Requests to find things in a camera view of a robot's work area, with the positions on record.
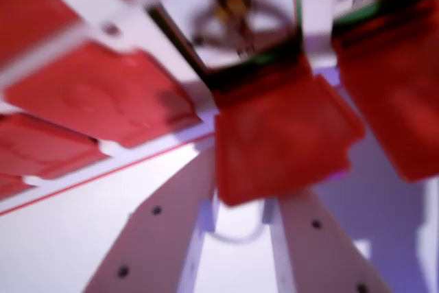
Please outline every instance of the white cable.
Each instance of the white cable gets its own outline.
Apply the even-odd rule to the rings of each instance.
[[[263,208],[263,200],[259,201],[259,213],[261,212],[261,209]],[[255,228],[255,230],[253,230],[253,232],[251,232],[251,234],[249,234],[248,236],[245,237],[229,237],[227,235],[224,235],[222,233],[212,233],[212,232],[208,232],[210,234],[210,236],[220,242],[224,242],[227,244],[248,244],[251,243],[253,241],[255,241],[256,239],[258,239],[262,232],[264,230],[264,225],[262,223],[262,218],[261,221],[259,222],[258,226]]]

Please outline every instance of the screw hole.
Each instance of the screw hole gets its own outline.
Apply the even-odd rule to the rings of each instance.
[[[119,278],[125,278],[130,273],[130,269],[128,266],[121,266],[117,271],[117,276]]]
[[[162,213],[162,208],[160,206],[154,206],[154,208],[152,209],[152,214],[158,215],[160,213]]]
[[[102,29],[106,34],[109,34],[110,36],[113,36],[113,37],[116,37],[116,36],[121,34],[121,30],[119,30],[119,28],[112,23],[105,24],[102,27]]]
[[[357,292],[358,293],[368,293],[368,287],[366,285],[364,285],[363,283],[360,283],[357,285]]]
[[[322,228],[322,223],[319,220],[313,220],[313,222],[311,222],[311,225],[316,229]]]

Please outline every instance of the yellow object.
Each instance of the yellow object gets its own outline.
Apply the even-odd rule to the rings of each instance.
[[[248,6],[244,0],[226,0],[226,8],[217,6],[215,16],[223,23],[227,23],[231,16],[244,16],[248,11]]]

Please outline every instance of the white bracket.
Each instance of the white bracket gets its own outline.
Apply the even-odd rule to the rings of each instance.
[[[279,293],[390,293],[317,195],[279,198],[271,235]]]
[[[202,152],[130,216],[86,293],[193,291],[205,230],[215,226],[214,156]]]

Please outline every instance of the red edge stripe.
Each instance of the red edge stripe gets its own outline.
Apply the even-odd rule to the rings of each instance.
[[[40,202],[41,200],[44,200],[44,199],[50,198],[50,197],[52,197],[52,196],[55,196],[55,195],[61,194],[61,193],[63,193],[63,192],[66,192],[67,190],[70,190],[70,189],[73,189],[73,188],[79,187],[79,186],[81,186],[81,185],[85,185],[85,184],[87,184],[87,183],[89,183],[89,182],[91,182],[91,181],[93,181],[93,180],[97,180],[98,178],[103,178],[104,176],[107,176],[107,175],[113,174],[113,173],[115,173],[115,172],[118,172],[118,171],[120,171],[120,170],[122,170],[122,169],[125,169],[125,168],[128,168],[128,167],[130,167],[130,166],[136,165],[136,164],[141,163],[141,162],[143,162],[143,161],[148,161],[148,160],[150,160],[150,159],[152,159],[152,158],[154,158],[154,157],[157,157],[157,156],[160,156],[160,155],[162,155],[162,154],[164,154],[164,153],[166,153],[166,152],[169,152],[169,151],[172,151],[172,150],[178,149],[178,148],[180,148],[180,147],[182,147],[182,146],[184,146],[184,145],[187,145],[187,144],[190,144],[190,143],[194,143],[194,142],[201,141],[201,140],[203,140],[203,139],[205,139],[205,138],[207,138],[207,137],[213,136],[213,134],[214,134],[214,133],[212,132],[212,133],[208,133],[208,134],[202,135],[201,137],[197,137],[196,139],[193,139],[193,140],[190,140],[190,141],[188,141],[188,142],[184,142],[184,143],[181,143],[181,144],[175,145],[175,146],[172,147],[172,148],[169,148],[169,149],[166,149],[166,150],[160,151],[160,152],[158,152],[158,153],[156,153],[156,154],[152,154],[152,155],[150,155],[150,156],[148,156],[148,157],[145,157],[144,159],[141,159],[141,160],[139,160],[139,161],[135,161],[135,162],[133,162],[133,163],[131,163],[131,164],[128,164],[128,165],[125,165],[125,166],[119,167],[119,168],[117,168],[117,169],[114,169],[114,170],[112,170],[112,171],[109,171],[109,172],[103,173],[103,174],[101,174],[101,175],[95,176],[95,177],[93,177],[93,178],[90,178],[90,179],[88,179],[88,180],[82,181],[82,182],[80,182],[80,183],[76,183],[75,185],[71,185],[70,187],[66,187],[66,188],[64,188],[64,189],[61,189],[61,190],[58,190],[58,191],[52,192],[51,194],[45,195],[45,196],[43,196],[43,197],[40,197],[40,198],[37,198],[37,199],[34,199],[34,200],[31,200],[30,202],[25,202],[24,204],[21,204],[21,205],[19,205],[19,206],[12,207],[11,209],[7,209],[6,211],[0,212],[0,216],[5,215],[5,214],[8,214],[8,213],[11,213],[11,212],[16,211],[16,210],[18,210],[18,209],[22,209],[23,207],[26,207],[26,206],[32,205],[32,204],[34,204],[34,203],[36,203],[36,202]]]

